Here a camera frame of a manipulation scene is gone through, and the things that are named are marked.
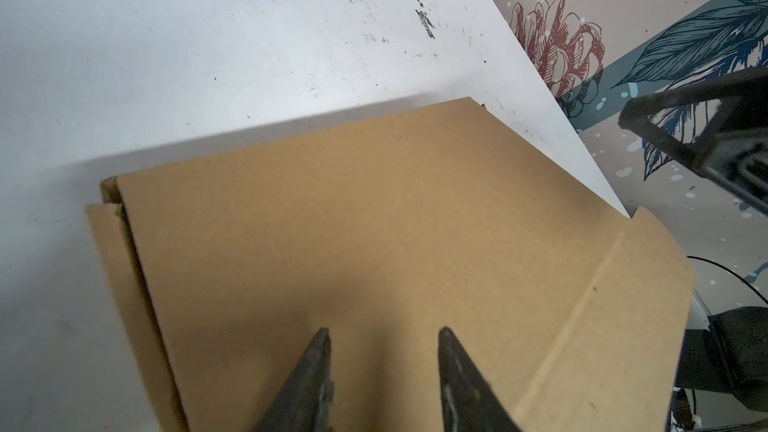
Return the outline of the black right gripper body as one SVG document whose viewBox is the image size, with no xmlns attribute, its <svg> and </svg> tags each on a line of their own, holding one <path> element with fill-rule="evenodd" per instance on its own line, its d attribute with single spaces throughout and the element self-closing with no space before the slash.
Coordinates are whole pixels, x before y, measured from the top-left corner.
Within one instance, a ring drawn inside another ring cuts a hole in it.
<svg viewBox="0 0 768 432">
<path fill-rule="evenodd" d="M 767 102 L 730 96 L 694 142 L 694 171 L 750 207 L 767 212 Z"/>
</svg>

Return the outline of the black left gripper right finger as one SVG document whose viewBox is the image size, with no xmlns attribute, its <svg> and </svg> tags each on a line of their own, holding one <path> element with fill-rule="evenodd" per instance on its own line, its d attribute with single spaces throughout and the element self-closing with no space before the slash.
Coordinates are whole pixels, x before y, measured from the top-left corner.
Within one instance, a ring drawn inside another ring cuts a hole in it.
<svg viewBox="0 0 768 432">
<path fill-rule="evenodd" d="M 438 369 L 446 432 L 521 432 L 449 327 L 438 334 Z"/>
</svg>

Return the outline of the brown cardboard paper box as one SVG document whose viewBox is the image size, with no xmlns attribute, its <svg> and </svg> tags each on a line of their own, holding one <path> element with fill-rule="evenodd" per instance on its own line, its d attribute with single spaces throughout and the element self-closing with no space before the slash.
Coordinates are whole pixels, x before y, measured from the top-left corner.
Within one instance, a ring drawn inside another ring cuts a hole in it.
<svg viewBox="0 0 768 432">
<path fill-rule="evenodd" d="M 165 431 L 249 431 L 328 328 L 336 431 L 439 431 L 451 328 L 526 431 L 660 431 L 692 298 L 471 99 L 108 179 L 86 214 Z"/>
</svg>

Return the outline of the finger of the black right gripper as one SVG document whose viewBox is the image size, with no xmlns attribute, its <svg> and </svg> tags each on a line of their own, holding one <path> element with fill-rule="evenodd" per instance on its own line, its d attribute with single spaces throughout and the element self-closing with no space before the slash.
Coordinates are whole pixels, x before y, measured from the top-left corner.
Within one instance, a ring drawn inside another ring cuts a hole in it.
<svg viewBox="0 0 768 432">
<path fill-rule="evenodd" d="M 748 68 L 705 82 L 632 99 L 620 113 L 619 126 L 634 132 L 685 167 L 694 168 L 694 142 L 716 111 L 699 135 L 689 143 L 676 138 L 653 119 L 667 109 L 692 109 L 696 105 L 706 105 L 711 101 L 716 103 L 717 109 L 717 104 L 722 98 L 741 95 L 755 95 L 767 102 L 765 68 Z"/>
</svg>

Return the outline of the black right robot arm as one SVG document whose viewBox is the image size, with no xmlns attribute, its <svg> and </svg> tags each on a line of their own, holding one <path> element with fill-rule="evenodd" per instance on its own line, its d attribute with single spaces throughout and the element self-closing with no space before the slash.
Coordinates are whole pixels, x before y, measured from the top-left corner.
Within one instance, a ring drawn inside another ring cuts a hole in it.
<svg viewBox="0 0 768 432">
<path fill-rule="evenodd" d="M 653 122 L 665 109 L 718 103 L 702 133 L 685 143 Z M 629 100 L 618 118 L 672 160 L 767 211 L 767 70 L 753 67 L 705 82 Z M 676 387 L 727 393 L 746 408 L 767 410 L 767 308 L 745 306 L 711 315 L 688 329 Z"/>
</svg>

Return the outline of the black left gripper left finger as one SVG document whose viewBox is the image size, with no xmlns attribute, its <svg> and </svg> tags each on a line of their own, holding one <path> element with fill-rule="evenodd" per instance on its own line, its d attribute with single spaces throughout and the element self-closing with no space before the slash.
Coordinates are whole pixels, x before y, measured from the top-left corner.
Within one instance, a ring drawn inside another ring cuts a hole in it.
<svg viewBox="0 0 768 432">
<path fill-rule="evenodd" d="M 253 431 L 331 431 L 331 336 L 320 328 Z"/>
</svg>

